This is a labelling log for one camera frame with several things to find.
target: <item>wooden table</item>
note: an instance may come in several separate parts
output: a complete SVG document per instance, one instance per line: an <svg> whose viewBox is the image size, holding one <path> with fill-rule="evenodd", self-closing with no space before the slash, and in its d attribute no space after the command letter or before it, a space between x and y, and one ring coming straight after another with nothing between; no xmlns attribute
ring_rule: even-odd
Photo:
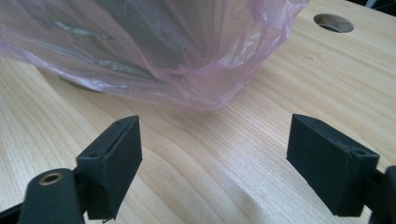
<svg viewBox="0 0 396 224"><path fill-rule="evenodd" d="M319 13L354 31L318 27ZM286 161L290 119L328 122L378 152L384 171L396 164L395 59L396 19L341 0L312 0L249 86L215 111L84 91L1 58L0 210L20 203L34 176L74 168L110 123L139 115L144 160L115 223L367 223L368 209L334 217Z"/></svg>

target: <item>plastic bag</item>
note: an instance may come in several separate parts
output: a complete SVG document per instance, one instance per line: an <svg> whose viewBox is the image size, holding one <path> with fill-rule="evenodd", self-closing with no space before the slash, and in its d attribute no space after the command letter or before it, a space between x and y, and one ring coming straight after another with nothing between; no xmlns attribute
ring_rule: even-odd
<svg viewBox="0 0 396 224"><path fill-rule="evenodd" d="M230 103L308 0L0 1L0 54L181 109Z"/></svg>

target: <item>light wood surface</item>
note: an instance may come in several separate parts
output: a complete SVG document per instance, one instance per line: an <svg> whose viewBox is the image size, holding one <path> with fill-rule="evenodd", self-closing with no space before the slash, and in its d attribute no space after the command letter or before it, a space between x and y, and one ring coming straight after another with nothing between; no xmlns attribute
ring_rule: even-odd
<svg viewBox="0 0 396 224"><path fill-rule="evenodd" d="M316 26L319 13L354 31ZM144 160L114 223L367 223L368 209L334 217L286 161L290 119L322 119L378 152L379 170L396 164L395 41L391 16L312 0L249 86L209 112L80 90L0 58L0 210L22 202L34 176L74 168L110 123L139 115Z"/></svg>

